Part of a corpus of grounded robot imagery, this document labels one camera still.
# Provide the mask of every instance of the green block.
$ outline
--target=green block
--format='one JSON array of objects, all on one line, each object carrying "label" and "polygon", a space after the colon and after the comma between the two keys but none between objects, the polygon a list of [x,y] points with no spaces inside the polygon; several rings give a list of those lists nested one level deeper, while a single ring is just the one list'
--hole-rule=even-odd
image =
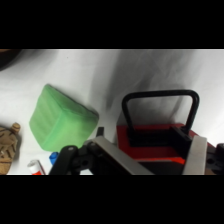
[{"label": "green block", "polygon": [[68,145],[80,148],[97,123],[97,115],[47,85],[38,99],[30,128],[43,150],[60,152]]}]

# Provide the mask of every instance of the white table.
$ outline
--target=white table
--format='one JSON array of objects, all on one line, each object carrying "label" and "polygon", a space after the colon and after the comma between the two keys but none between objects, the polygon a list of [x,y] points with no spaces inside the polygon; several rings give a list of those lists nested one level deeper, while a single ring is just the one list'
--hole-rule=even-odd
[{"label": "white table", "polygon": [[[18,122],[22,144],[9,175],[30,175],[27,164],[38,159],[48,173],[50,153],[37,144],[29,120],[37,99],[50,84],[100,115],[105,137],[115,141],[116,123],[124,124],[121,100],[130,92],[193,89],[201,105],[193,130],[217,144],[224,141],[224,50],[90,49],[25,50],[0,72],[0,124]],[[131,104],[134,122],[185,122],[190,100],[142,100]]]}]

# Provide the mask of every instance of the small blue object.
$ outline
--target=small blue object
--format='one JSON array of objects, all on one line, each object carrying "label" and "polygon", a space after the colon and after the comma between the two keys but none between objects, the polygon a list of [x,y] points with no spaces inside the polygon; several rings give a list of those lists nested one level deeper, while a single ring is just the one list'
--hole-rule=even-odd
[{"label": "small blue object", "polygon": [[51,156],[49,157],[49,159],[50,159],[52,165],[55,164],[55,162],[56,162],[56,160],[57,160],[57,158],[58,158],[58,155],[59,155],[58,152],[53,152],[53,153],[51,154]]}]

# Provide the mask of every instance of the black plastic piece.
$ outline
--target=black plastic piece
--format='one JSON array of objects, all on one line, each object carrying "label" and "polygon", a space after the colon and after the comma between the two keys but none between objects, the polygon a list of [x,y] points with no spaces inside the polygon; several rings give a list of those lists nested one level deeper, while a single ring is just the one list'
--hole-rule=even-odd
[{"label": "black plastic piece", "polygon": [[72,173],[80,174],[81,171],[92,168],[94,166],[94,162],[94,156],[88,152],[87,146],[84,145],[73,158],[71,167]]},{"label": "black plastic piece", "polygon": [[94,157],[94,164],[90,168],[92,174],[113,175],[113,176],[128,176],[130,175],[119,163],[110,157],[105,151],[95,144],[88,145],[88,152]]},{"label": "black plastic piece", "polygon": [[72,171],[72,161],[76,156],[79,155],[79,150],[75,146],[66,146],[64,147],[54,166],[52,167],[49,175],[67,175],[69,172]]},{"label": "black plastic piece", "polygon": [[217,145],[216,149],[208,147],[206,168],[218,175],[224,175],[224,144]]},{"label": "black plastic piece", "polygon": [[104,136],[104,127],[99,127],[97,130],[96,137]]}]

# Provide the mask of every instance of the brown object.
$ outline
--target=brown object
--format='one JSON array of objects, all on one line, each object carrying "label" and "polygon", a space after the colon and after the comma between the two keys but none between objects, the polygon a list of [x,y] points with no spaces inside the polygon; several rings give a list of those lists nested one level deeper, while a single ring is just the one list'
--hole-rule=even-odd
[{"label": "brown object", "polygon": [[11,129],[0,127],[0,175],[6,175],[11,167],[16,153],[17,134],[20,131],[20,125],[15,123]]}]

